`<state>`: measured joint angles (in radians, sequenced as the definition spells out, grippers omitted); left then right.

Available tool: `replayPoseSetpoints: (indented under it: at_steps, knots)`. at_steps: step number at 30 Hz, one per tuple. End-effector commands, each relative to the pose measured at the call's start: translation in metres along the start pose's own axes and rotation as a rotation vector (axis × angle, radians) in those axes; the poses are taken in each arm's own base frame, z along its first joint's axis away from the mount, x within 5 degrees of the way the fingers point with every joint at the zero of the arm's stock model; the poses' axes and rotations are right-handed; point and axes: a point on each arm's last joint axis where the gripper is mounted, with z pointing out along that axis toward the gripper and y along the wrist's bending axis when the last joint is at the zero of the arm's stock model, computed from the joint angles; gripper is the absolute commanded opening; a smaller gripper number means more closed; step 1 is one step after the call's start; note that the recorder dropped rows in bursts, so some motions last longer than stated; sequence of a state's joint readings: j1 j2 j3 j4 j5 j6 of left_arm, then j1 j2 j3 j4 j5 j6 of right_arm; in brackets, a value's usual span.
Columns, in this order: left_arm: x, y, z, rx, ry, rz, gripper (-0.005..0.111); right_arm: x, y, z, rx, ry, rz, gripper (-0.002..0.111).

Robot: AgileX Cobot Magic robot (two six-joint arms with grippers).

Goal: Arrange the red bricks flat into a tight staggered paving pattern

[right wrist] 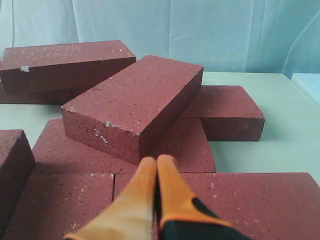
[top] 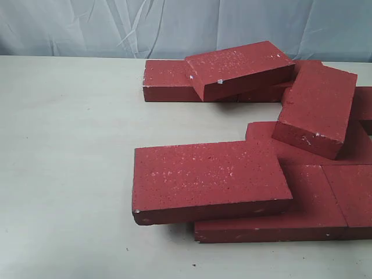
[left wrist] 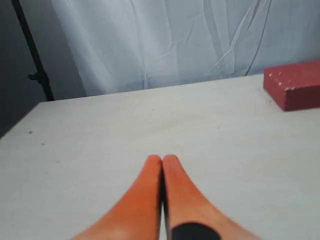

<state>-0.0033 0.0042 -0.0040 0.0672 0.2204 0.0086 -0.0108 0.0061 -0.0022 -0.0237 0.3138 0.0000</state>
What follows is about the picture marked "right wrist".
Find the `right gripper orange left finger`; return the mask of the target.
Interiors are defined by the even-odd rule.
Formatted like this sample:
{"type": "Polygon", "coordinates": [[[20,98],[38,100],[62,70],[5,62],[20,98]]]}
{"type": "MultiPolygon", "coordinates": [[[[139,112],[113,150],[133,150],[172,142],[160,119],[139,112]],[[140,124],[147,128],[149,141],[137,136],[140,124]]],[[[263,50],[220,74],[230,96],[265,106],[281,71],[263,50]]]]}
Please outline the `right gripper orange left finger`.
{"type": "Polygon", "coordinates": [[[157,162],[144,157],[121,194],[95,219],[65,240],[151,240],[157,162]]]}

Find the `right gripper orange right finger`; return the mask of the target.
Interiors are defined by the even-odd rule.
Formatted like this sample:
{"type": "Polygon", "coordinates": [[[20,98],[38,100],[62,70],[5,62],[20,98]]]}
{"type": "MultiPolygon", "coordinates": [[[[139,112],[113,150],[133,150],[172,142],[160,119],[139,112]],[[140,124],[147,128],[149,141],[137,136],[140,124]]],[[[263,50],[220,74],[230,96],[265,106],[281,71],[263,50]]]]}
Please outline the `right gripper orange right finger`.
{"type": "Polygon", "coordinates": [[[160,240],[248,240],[232,224],[212,212],[186,183],[168,154],[157,158],[160,240]]]}

